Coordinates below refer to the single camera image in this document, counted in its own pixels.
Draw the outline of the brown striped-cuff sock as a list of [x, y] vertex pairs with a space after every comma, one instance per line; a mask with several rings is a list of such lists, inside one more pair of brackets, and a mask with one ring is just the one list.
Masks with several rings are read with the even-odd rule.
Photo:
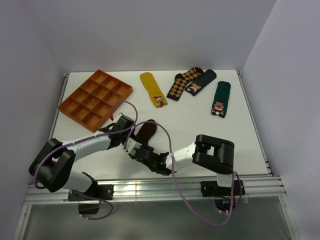
[[155, 135], [157, 131], [157, 125], [154, 124], [153, 119], [149, 119], [146, 123], [142, 124], [142, 127], [135, 135], [135, 138], [138, 142], [142, 144], [148, 144], [149, 140]]

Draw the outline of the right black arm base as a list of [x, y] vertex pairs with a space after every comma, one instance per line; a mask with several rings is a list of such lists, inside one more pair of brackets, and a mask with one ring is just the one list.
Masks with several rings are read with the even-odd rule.
[[[234, 209], [237, 206], [236, 198], [239, 197], [240, 200], [246, 194], [246, 192], [242, 180], [234, 180], [233, 185], [232, 208]], [[218, 211], [221, 211], [225, 214], [230, 211], [230, 187], [220, 187], [218, 186], [218, 182], [216, 180], [201, 181], [200, 186], [202, 197], [214, 198], [214, 205]]]

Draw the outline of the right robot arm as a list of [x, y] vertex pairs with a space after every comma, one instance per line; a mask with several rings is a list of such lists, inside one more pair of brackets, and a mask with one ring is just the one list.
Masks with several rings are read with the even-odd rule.
[[222, 195], [229, 194], [234, 188], [234, 151], [233, 142], [203, 134], [197, 135], [189, 146], [173, 153], [155, 153], [154, 148], [131, 137], [126, 145], [126, 152], [132, 159], [162, 176], [169, 176], [193, 164], [216, 173], [216, 189]]

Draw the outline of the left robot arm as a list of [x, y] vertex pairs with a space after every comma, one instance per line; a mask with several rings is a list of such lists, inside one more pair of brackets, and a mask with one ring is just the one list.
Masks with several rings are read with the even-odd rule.
[[29, 167], [34, 186], [51, 193], [60, 189], [75, 190], [86, 200], [95, 198], [96, 180], [87, 173], [73, 171], [73, 164], [91, 154], [116, 148], [134, 125], [134, 120], [120, 113], [110, 125], [88, 137], [48, 140]]

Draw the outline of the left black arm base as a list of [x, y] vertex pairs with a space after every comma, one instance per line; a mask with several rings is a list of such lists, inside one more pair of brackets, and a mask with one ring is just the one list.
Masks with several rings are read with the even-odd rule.
[[[70, 190], [67, 200], [69, 202], [78, 202], [78, 213], [81, 217], [88, 218], [89, 220], [101, 220], [110, 216], [114, 210], [114, 206], [109, 202], [109, 200], [113, 199], [113, 194], [113, 184], [98, 184], [85, 193]], [[109, 212], [100, 217], [91, 216], [98, 213], [102, 204], [110, 207]]]

